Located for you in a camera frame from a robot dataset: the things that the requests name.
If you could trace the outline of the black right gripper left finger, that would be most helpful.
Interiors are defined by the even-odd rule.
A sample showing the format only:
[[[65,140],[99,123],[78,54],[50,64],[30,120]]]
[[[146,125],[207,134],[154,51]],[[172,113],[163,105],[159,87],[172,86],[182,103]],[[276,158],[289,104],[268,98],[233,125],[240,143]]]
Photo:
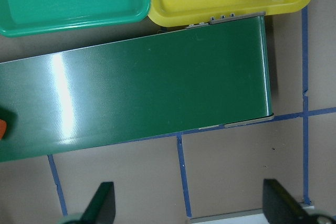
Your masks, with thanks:
[[[114,223],[115,203],[114,183],[101,183],[82,214],[80,223]]]

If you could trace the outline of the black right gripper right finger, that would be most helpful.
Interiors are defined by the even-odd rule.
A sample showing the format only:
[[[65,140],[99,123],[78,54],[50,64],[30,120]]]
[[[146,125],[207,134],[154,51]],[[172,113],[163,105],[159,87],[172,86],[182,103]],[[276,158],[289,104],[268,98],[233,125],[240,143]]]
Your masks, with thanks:
[[[310,223],[308,213],[276,179],[264,179],[262,210],[268,223]]]

